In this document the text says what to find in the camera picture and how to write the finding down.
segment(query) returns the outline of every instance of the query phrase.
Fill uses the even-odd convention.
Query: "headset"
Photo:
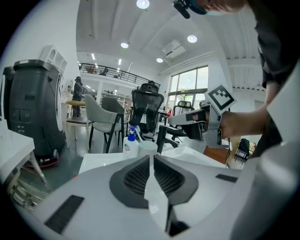
[[[208,13],[201,7],[197,6],[195,0],[175,0],[173,2],[173,6],[186,19],[189,19],[191,17],[187,11],[188,8],[200,15],[205,15]]]

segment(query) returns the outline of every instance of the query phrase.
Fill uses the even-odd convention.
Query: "ceiling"
[[[213,41],[199,27],[195,19],[184,19],[172,6],[173,0],[150,0],[150,6],[139,9],[136,0],[81,0],[76,27],[77,56],[80,62],[96,63],[121,70],[133,66],[147,66],[156,73],[215,50]],[[228,63],[234,88],[259,89],[262,71],[257,50],[255,19],[249,9],[224,16],[198,16],[215,32]],[[188,35],[196,35],[194,44]],[[179,41],[186,52],[166,59],[162,49],[173,40]],[[128,42],[123,49],[121,42]],[[156,58],[164,59],[157,63]]]
[[[82,79],[81,81],[82,81],[83,87],[85,87],[87,90],[91,91],[93,89],[93,90],[95,90],[95,92],[98,91],[99,82],[93,81],[93,80],[86,80],[86,79]]]

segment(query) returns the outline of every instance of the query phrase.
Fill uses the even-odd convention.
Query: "person's arm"
[[[267,106],[279,91],[277,82],[268,82],[264,104],[253,112],[225,112],[221,121],[222,137],[262,134],[268,120]]]

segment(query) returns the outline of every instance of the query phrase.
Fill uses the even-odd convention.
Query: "gray floor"
[[[67,148],[67,144],[63,147],[60,153],[60,162],[47,167],[42,168],[42,171],[53,189],[57,189],[69,180],[74,175],[79,173],[79,169],[85,153],[104,153],[106,144],[104,141],[104,134],[94,130],[93,142],[91,144],[90,151],[86,148],[86,129],[85,127],[76,127],[78,140],[72,140],[70,148]],[[109,148],[109,153],[122,152],[122,141],[120,136],[120,145],[118,146],[118,134],[112,137],[112,142]],[[29,185],[37,188],[40,191],[46,191],[40,178],[24,169],[21,169],[21,180]]]

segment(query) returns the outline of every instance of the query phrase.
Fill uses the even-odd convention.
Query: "hand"
[[[210,112],[205,112],[205,116],[206,116],[206,121],[208,122],[210,119]],[[193,116],[193,120],[198,121],[197,114]],[[224,112],[220,123],[222,138],[225,139],[228,137],[235,136],[238,126],[239,126],[239,122],[237,120],[236,113]]]

